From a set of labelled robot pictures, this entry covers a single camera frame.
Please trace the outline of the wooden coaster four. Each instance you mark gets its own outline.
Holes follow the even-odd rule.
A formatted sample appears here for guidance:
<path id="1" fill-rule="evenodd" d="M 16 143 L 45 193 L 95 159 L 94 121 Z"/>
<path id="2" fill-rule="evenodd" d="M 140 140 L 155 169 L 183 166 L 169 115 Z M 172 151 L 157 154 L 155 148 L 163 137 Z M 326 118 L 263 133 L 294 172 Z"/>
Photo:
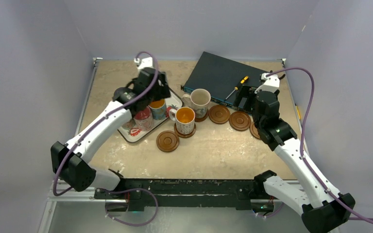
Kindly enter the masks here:
<path id="1" fill-rule="evenodd" d="M 251 135 L 252 135 L 254 138 L 256 138 L 256 139 L 258 139 L 258 140 L 261 139 L 260 136 L 259 136 L 259 133 L 258 133 L 258 129 L 255 127 L 254 122 L 252 122 L 251 125 L 250 125 L 250 133 L 251 133 Z"/>

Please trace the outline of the white floral mug orange inside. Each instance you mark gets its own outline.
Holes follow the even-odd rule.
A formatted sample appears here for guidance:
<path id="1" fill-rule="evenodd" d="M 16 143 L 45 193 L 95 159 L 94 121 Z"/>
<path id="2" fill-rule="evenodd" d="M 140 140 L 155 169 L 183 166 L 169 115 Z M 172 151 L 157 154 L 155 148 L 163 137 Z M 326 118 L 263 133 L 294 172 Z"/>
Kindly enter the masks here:
<path id="1" fill-rule="evenodd" d="M 193 132 L 195 127 L 195 112 L 189 107 L 170 109 L 168 113 L 171 120 L 175 122 L 176 130 L 183 135 Z"/>

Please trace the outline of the beige cream mug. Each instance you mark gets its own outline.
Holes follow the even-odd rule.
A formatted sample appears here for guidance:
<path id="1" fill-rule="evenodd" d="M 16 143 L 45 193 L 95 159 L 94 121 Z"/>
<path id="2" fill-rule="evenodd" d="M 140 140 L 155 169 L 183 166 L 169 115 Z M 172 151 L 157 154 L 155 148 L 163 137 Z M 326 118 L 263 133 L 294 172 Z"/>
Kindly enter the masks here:
<path id="1" fill-rule="evenodd" d="M 136 122 L 135 122 L 134 119 L 132 118 L 132 119 L 129 120 L 128 122 L 124 123 L 124 124 L 122 125 L 122 128 L 125 129 L 125 130 L 130 130 L 130 129 L 133 128 L 135 125 L 136 125 Z"/>

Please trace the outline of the wooden coaster six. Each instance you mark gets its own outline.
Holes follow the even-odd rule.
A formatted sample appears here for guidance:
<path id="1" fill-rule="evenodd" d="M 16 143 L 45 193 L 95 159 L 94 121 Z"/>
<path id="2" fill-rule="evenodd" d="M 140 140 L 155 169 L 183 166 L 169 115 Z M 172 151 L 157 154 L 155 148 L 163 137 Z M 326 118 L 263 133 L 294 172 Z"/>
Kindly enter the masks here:
<path id="1" fill-rule="evenodd" d="M 179 137 L 173 131 L 163 131 L 157 136 L 156 145 L 163 152 L 172 152 L 179 146 Z"/>

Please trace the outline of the wooden coaster two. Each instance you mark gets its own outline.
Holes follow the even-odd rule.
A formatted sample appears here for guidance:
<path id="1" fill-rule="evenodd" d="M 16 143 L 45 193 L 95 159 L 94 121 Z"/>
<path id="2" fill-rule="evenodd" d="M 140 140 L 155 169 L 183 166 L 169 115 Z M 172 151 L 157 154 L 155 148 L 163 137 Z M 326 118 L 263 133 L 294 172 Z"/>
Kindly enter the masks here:
<path id="1" fill-rule="evenodd" d="M 223 105 L 215 105 L 209 109 L 209 118 L 213 123 L 224 124 L 229 121 L 230 111 Z"/>

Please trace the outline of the wooden coaster one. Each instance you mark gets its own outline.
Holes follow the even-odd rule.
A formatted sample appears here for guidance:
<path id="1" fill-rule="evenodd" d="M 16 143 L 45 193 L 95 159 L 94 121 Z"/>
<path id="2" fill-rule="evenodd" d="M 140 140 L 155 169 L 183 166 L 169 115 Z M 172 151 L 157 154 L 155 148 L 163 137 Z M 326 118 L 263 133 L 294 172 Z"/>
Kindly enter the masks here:
<path id="1" fill-rule="evenodd" d="M 209 110 L 206 111 L 205 115 L 203 117 L 195 117 L 196 122 L 202 122 L 208 118 Z"/>

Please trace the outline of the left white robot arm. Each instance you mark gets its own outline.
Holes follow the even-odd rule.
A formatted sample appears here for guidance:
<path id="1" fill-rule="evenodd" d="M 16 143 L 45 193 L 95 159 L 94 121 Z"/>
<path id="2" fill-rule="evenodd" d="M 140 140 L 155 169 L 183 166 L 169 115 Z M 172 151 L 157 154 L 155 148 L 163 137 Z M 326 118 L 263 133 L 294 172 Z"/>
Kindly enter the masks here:
<path id="1" fill-rule="evenodd" d="M 66 143 L 57 141 L 51 146 L 53 184 L 61 179 L 78 192 L 95 187 L 106 189 L 112 198 L 121 198 L 125 194 L 125 185 L 120 182 L 118 172 L 92 168 L 89 162 L 118 128 L 153 101 L 169 97 L 166 73 L 151 67 L 141 69 L 125 87 L 114 91 L 107 107 L 84 130 Z"/>

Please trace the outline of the wooden coaster five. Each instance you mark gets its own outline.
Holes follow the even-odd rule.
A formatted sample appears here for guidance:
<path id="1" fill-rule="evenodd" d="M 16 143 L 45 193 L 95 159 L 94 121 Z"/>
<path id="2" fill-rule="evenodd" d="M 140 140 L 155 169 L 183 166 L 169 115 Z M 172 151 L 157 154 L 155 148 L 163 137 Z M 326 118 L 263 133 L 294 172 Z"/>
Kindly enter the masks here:
<path id="1" fill-rule="evenodd" d="M 191 133 L 189 133 L 189 134 L 182 134 L 182 133 L 180 133 L 180 132 L 177 130 L 176 123 L 175 123 L 175 124 L 174 124 L 174 132 L 175 132 L 175 134 L 176 134 L 177 136 L 179 136 L 180 138 L 190 138 L 190 137 L 192 137 L 192 136 L 195 134 L 195 132 L 196 132 L 196 124 L 194 124 L 194 128 L 193 128 L 193 130 L 192 130 Z"/>

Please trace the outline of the wooden coaster three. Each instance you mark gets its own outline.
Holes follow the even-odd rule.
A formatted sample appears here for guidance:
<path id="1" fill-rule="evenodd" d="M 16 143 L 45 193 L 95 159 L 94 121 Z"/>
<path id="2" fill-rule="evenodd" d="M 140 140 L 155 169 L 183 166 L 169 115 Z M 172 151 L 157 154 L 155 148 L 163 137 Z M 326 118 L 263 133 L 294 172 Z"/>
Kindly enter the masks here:
<path id="1" fill-rule="evenodd" d="M 230 126 L 237 131 L 245 131 L 249 129 L 252 120 L 250 116 L 242 111 L 233 112 L 229 118 Z"/>

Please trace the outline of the cream white mug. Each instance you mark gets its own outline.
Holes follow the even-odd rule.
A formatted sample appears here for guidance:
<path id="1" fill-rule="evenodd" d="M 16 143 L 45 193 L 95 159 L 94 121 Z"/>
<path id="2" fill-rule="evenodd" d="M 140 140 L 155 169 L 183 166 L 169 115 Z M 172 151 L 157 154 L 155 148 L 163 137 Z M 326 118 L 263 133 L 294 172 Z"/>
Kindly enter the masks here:
<path id="1" fill-rule="evenodd" d="M 208 111 L 211 95 L 207 90 L 200 88 L 190 94 L 184 94 L 182 100 L 187 107 L 194 110 L 196 118 L 203 118 Z"/>

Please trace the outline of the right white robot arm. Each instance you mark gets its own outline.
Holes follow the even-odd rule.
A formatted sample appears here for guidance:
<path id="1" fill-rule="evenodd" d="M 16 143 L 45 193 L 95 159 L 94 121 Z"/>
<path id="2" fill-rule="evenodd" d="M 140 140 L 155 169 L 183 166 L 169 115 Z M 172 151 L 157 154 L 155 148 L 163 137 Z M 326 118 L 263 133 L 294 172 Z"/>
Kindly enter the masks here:
<path id="1" fill-rule="evenodd" d="M 301 216 L 309 232 L 330 232 L 348 221 L 355 199 L 349 193 L 340 193 L 315 170 L 316 166 L 304 151 L 296 132 L 280 118 L 278 94 L 279 90 L 257 91 L 244 85 L 238 89 L 233 106 L 239 106 L 241 99 L 246 98 L 243 109 L 252 114 L 260 139 L 285 162 L 303 190 L 268 170 L 254 177 L 253 188 L 248 194 L 276 197 Z"/>

